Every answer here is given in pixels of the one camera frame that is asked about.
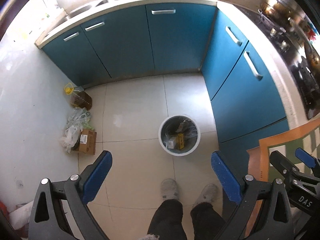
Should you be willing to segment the yellow package in bin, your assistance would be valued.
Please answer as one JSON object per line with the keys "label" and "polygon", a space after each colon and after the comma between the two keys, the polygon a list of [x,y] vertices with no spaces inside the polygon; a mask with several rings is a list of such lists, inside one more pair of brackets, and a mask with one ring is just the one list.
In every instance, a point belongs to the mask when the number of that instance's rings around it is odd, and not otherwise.
{"label": "yellow package in bin", "polygon": [[184,134],[183,133],[176,134],[176,143],[177,143],[176,148],[178,150],[181,150],[184,148]]}

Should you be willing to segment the brown cardboard box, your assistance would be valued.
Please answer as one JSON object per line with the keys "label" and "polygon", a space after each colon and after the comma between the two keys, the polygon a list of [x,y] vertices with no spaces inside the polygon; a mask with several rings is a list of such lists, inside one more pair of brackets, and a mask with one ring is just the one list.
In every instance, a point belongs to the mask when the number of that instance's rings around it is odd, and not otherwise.
{"label": "brown cardboard box", "polygon": [[71,149],[73,153],[95,155],[97,133],[91,129],[83,129],[75,146]]}

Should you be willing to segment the white round trash bin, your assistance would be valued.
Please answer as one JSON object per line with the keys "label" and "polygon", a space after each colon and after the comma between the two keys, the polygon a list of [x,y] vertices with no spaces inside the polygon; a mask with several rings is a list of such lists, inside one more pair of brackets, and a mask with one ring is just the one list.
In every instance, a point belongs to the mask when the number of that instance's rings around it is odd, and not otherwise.
{"label": "white round trash bin", "polygon": [[166,118],[158,130],[159,144],[170,155],[182,157],[193,153],[201,139],[197,123],[189,116]]}

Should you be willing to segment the right grey slipper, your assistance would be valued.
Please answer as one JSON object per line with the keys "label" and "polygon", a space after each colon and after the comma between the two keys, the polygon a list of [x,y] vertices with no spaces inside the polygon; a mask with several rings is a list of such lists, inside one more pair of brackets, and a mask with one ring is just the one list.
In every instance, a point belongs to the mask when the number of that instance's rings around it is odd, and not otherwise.
{"label": "right grey slipper", "polygon": [[204,187],[204,189],[200,193],[193,207],[202,203],[212,204],[217,199],[218,191],[219,189],[215,184],[208,184],[207,186]]}

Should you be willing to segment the white plastic bag pile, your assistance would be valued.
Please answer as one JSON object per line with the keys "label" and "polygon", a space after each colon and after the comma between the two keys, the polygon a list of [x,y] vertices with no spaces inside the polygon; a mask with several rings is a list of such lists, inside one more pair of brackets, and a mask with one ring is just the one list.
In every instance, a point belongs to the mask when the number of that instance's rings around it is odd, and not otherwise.
{"label": "white plastic bag pile", "polygon": [[84,129],[94,128],[89,124],[91,113],[80,107],[75,107],[67,118],[67,124],[62,137],[59,139],[62,147],[65,148],[67,153],[70,153],[72,148],[76,145],[80,138],[80,134]]}

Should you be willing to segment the right black trouser leg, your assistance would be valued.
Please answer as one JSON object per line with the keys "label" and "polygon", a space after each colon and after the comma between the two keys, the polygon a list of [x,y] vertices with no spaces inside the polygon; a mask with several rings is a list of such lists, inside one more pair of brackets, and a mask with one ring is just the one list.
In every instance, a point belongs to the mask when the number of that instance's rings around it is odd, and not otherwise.
{"label": "right black trouser leg", "polygon": [[203,202],[197,204],[190,212],[194,239],[214,239],[225,225],[224,219],[213,209],[212,204]]}

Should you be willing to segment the black gas stove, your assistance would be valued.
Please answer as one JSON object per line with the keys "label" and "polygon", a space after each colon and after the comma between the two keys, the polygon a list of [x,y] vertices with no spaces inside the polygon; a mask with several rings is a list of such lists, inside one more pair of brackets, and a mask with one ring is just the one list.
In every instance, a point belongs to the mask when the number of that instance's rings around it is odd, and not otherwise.
{"label": "black gas stove", "polygon": [[237,8],[255,23],[280,54],[298,88],[306,117],[309,120],[315,117],[319,114],[319,75],[311,69],[304,43],[297,33],[285,30],[260,9],[253,12],[240,6]]}

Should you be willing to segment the black trouser leg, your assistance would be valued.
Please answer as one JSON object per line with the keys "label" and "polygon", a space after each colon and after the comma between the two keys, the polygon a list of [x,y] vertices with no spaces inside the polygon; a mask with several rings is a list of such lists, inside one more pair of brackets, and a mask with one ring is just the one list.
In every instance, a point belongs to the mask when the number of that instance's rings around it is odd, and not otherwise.
{"label": "black trouser leg", "polygon": [[176,199],[165,200],[153,215],[148,235],[157,239],[187,239],[182,218],[183,205]]}
{"label": "black trouser leg", "polygon": [[194,239],[214,239],[225,225],[224,219],[213,209],[212,204],[203,202],[197,204],[190,212]]}

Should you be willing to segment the left grey slipper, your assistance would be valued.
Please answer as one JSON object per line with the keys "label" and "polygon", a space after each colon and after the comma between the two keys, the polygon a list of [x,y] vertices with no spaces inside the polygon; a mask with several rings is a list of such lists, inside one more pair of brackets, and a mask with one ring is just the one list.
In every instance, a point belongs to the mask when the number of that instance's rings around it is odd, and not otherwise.
{"label": "left grey slipper", "polygon": [[160,192],[163,201],[170,199],[179,200],[180,198],[178,185],[173,179],[165,179],[164,181],[162,181]]}

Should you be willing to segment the left black trouser leg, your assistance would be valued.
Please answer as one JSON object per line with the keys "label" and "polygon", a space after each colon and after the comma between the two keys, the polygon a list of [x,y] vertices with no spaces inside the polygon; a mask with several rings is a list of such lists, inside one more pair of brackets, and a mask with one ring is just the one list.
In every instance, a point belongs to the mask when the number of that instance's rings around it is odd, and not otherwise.
{"label": "left black trouser leg", "polygon": [[148,235],[157,239],[187,239],[182,218],[183,205],[176,199],[165,200],[153,215]]}

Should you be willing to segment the stainless steel double sink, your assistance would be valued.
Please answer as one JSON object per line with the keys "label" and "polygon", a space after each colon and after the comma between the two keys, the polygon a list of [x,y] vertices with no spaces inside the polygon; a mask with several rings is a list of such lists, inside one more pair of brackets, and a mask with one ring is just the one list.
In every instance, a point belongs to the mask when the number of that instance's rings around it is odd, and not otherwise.
{"label": "stainless steel double sink", "polygon": [[93,1],[82,1],[79,4],[70,5],[64,9],[63,19],[70,20],[71,18],[88,11],[89,9],[95,8],[99,5],[108,3],[109,0],[93,0]]}

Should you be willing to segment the stainless steel stock pot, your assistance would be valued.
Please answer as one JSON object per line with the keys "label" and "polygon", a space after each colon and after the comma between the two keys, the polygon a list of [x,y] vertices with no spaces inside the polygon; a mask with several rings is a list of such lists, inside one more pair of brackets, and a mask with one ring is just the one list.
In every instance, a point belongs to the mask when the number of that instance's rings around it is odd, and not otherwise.
{"label": "stainless steel stock pot", "polygon": [[289,16],[293,12],[291,2],[292,0],[260,0],[260,8],[266,15]]}

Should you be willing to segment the grey slipper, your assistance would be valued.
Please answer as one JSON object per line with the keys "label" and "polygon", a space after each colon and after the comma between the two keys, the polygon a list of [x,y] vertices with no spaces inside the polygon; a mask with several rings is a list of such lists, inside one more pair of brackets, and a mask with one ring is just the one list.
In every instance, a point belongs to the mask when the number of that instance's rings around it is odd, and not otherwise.
{"label": "grey slipper", "polygon": [[178,185],[173,179],[165,179],[164,181],[162,181],[160,192],[163,201],[170,199],[179,200],[180,198]]}
{"label": "grey slipper", "polygon": [[208,184],[207,186],[204,187],[204,189],[200,193],[193,207],[202,203],[212,204],[217,199],[218,191],[219,189],[215,184]]}

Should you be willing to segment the cooking oil bottle yellow cap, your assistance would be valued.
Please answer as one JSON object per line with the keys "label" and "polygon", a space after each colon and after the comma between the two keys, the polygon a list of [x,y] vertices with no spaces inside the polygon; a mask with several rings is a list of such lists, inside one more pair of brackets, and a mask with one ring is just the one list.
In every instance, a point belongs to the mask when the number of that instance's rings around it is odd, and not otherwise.
{"label": "cooking oil bottle yellow cap", "polygon": [[92,108],[92,98],[82,87],[75,87],[71,83],[68,83],[63,90],[69,96],[70,104],[73,107],[85,108],[87,111]]}

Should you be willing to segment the white red bag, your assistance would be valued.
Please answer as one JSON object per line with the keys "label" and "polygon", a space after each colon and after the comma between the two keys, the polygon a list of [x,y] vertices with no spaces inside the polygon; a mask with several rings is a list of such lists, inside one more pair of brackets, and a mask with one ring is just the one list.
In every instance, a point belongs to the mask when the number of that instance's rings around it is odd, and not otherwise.
{"label": "white red bag", "polygon": [[44,193],[37,201],[9,213],[9,223],[14,230],[29,225],[29,239],[75,239],[61,201]]}

